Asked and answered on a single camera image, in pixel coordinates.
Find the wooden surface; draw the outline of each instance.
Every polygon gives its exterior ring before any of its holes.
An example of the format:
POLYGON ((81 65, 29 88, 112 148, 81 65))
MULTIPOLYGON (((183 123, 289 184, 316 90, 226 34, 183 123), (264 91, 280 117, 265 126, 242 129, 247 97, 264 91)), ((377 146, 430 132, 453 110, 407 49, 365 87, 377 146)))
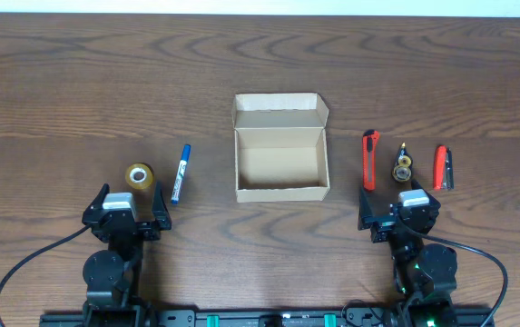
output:
MULTIPOLYGON (((0 15, 0 280, 74 231, 103 183, 150 164, 166 199, 192 145, 173 230, 147 246, 142 296, 200 308, 388 303, 388 246, 357 231, 360 136, 381 133, 378 192, 401 142, 432 181, 449 145, 456 189, 432 234, 496 255, 510 287, 495 316, 520 326, 520 19, 0 15), (235 202, 237 93, 318 92, 330 108, 323 202, 235 202)), ((79 310, 90 233, 7 284, 8 326, 79 310)), ((457 303, 492 305, 494 264, 458 252, 457 303)))

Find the open box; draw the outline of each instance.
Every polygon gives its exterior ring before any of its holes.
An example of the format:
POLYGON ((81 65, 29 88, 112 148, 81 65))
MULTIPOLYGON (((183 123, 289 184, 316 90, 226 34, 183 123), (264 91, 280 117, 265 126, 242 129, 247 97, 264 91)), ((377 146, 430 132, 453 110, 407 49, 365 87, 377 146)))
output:
POLYGON ((239 203, 324 199, 329 109, 318 94, 237 94, 232 115, 239 203))

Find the white background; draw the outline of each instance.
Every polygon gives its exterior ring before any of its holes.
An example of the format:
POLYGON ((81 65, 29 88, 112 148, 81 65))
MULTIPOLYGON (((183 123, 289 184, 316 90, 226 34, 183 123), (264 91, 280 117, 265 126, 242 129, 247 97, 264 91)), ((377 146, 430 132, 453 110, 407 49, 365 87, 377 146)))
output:
POLYGON ((520 17, 520 0, 0 0, 0 12, 520 17))

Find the blue marker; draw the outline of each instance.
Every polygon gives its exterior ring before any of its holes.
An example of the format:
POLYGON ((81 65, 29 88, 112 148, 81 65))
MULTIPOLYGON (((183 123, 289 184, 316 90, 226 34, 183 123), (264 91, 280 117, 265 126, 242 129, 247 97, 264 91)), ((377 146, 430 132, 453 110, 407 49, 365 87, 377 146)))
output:
POLYGON ((191 146, 186 144, 183 147, 183 154, 181 154, 181 160, 179 161, 179 170, 177 171, 177 178, 175 179, 175 186, 172 188, 171 203, 179 203, 179 195, 181 195, 181 187, 183 185, 183 178, 185 177, 185 169, 187 169, 187 163, 189 162, 189 154, 191 153, 191 146))

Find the red utility knife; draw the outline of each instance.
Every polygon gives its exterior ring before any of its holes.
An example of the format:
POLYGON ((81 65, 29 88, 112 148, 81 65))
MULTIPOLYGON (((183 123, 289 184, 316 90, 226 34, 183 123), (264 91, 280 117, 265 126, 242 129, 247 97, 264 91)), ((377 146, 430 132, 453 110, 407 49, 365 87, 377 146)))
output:
POLYGON ((435 151, 433 188, 436 190, 452 190, 453 186, 453 158, 451 157, 451 150, 444 145, 439 145, 435 151))
POLYGON ((365 190, 375 190, 375 149, 380 133, 368 130, 362 134, 362 176, 365 190))

